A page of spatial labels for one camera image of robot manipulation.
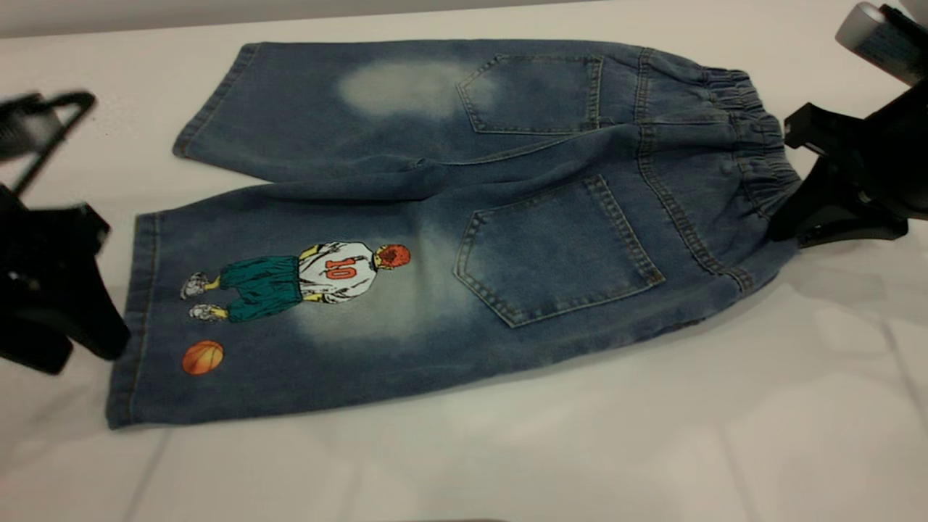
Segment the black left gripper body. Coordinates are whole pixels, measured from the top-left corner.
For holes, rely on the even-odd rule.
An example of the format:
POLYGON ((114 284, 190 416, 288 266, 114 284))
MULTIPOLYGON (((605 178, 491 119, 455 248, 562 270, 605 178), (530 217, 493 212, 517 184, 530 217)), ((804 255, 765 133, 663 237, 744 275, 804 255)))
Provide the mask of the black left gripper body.
POLYGON ((96 257, 110 225, 88 204, 29 209, 2 188, 2 305, 109 301, 96 257))

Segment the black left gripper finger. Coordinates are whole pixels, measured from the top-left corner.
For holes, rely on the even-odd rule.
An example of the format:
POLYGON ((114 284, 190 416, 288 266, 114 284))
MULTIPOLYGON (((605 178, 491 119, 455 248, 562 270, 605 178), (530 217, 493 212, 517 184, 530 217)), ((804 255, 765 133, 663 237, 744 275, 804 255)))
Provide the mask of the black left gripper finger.
POLYGON ((99 359, 122 356, 131 337, 97 268, 61 268, 42 280, 46 326, 99 359))
POLYGON ((46 325, 3 314, 1 317, 1 357, 4 360, 58 376, 73 353, 65 334, 46 325))

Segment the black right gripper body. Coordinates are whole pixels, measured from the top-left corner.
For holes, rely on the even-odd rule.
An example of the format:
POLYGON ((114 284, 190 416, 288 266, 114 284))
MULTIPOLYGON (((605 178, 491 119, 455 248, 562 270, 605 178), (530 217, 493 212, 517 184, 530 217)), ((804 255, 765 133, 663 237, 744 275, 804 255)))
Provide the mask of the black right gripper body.
POLYGON ((863 120, 870 202, 902 218, 927 218, 927 80, 863 120))

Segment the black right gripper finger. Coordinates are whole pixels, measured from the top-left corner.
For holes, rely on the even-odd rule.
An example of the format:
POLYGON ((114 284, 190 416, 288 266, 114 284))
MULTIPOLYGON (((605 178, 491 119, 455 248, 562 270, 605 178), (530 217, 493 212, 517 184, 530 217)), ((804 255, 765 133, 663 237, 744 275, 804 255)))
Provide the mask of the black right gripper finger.
POLYGON ((806 103, 784 121, 784 144, 821 157, 850 157, 869 144, 872 131, 863 119, 839 115, 806 103))
POLYGON ((801 249, 839 241, 894 241, 908 232, 908 218, 863 201, 851 176, 823 157, 768 225, 769 240, 793 240, 801 249))

